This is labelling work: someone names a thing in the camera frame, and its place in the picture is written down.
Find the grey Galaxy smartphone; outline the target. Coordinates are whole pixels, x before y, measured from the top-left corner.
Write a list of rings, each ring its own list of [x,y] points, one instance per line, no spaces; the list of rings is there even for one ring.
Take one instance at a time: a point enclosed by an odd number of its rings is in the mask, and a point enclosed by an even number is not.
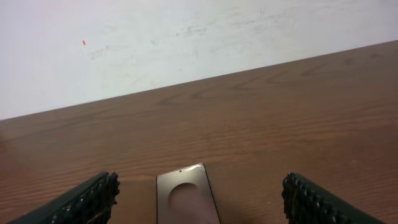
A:
[[[220,224],[210,181],[203,163],[156,178],[157,224]]]

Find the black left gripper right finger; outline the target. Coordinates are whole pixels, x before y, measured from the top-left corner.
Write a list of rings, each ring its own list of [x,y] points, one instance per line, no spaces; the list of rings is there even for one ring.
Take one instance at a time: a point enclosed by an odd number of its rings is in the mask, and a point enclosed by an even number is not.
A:
[[[289,224],[382,223],[298,173],[288,173],[282,185]]]

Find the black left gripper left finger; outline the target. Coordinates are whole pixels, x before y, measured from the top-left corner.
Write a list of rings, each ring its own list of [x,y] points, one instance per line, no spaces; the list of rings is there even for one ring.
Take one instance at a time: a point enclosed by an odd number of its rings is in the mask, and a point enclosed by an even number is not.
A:
[[[100,172],[7,224],[107,224],[119,185],[117,173]]]

